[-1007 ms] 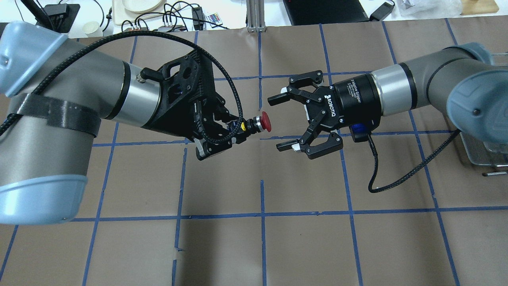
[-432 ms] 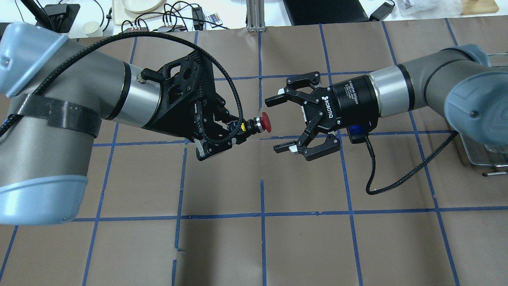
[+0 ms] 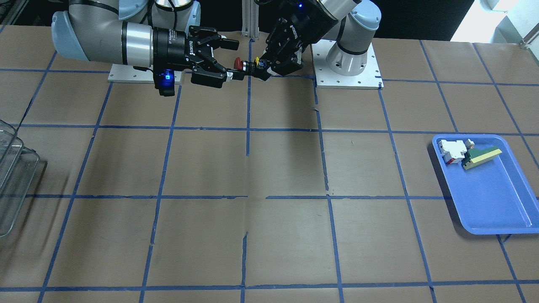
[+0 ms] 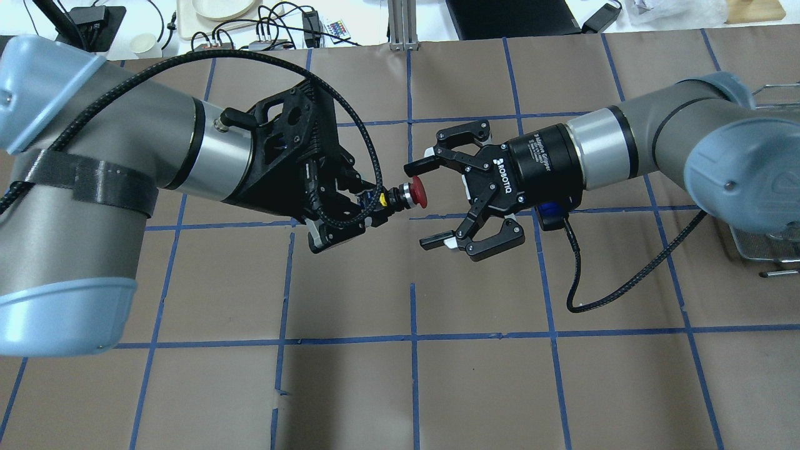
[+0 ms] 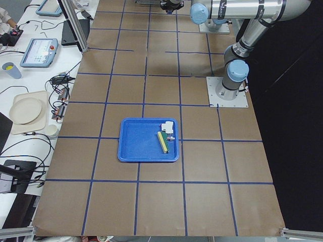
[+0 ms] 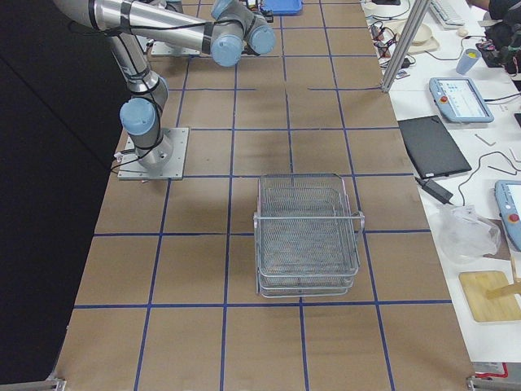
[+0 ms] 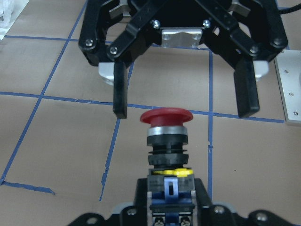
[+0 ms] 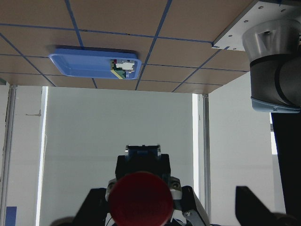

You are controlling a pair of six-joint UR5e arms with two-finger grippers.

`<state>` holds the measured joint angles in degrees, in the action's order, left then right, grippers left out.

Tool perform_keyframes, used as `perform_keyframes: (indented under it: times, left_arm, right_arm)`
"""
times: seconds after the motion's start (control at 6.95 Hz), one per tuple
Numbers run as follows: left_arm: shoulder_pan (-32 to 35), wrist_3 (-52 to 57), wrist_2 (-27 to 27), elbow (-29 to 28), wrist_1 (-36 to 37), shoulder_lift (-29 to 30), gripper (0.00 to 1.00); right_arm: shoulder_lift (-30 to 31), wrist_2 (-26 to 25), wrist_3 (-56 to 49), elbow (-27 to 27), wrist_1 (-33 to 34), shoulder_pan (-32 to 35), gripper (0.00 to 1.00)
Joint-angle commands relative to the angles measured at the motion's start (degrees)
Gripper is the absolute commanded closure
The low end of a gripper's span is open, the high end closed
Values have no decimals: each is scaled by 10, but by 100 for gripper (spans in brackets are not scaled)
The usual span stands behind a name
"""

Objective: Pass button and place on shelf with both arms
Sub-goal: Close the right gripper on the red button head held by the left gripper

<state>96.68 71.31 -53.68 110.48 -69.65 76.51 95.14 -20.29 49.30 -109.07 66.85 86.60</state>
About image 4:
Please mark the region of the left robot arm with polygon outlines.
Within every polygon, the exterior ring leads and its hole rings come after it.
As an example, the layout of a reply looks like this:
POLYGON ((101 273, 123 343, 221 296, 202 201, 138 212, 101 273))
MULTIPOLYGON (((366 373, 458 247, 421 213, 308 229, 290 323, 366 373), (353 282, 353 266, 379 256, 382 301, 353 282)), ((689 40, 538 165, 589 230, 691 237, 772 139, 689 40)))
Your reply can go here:
POLYGON ((131 74, 37 35, 2 49, 3 356, 103 353, 122 339, 158 193, 228 203, 307 225, 315 253, 391 215, 368 130, 311 71, 268 54, 212 49, 131 74), (205 59, 302 77, 248 111, 154 82, 205 59))

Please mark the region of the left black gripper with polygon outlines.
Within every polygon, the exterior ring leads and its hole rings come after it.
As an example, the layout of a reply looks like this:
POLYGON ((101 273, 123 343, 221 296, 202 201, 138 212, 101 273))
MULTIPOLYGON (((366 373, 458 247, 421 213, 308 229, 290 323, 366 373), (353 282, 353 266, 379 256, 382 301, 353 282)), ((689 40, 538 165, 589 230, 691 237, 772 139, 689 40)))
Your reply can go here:
POLYGON ((305 80, 260 100, 248 111, 226 108, 222 125, 243 130, 252 139, 249 165, 225 203, 260 213, 306 219, 309 250, 318 254, 387 223, 383 188, 366 181, 354 167, 354 156, 340 145, 334 100, 305 80), (365 219, 344 228, 318 216, 365 219))

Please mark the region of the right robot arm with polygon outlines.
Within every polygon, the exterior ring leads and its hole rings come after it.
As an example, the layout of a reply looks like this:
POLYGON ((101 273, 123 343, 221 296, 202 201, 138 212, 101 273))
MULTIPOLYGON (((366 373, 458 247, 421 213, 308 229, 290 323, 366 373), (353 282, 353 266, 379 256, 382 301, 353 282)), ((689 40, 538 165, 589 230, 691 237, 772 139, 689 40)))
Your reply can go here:
POLYGON ((462 176, 465 219, 420 245, 480 261, 524 242, 514 214, 534 209, 543 231, 562 229, 584 192, 655 171, 732 228, 781 233, 799 219, 798 148, 798 110, 758 108, 737 77, 717 72, 502 143, 486 120, 451 126, 404 171, 462 176))

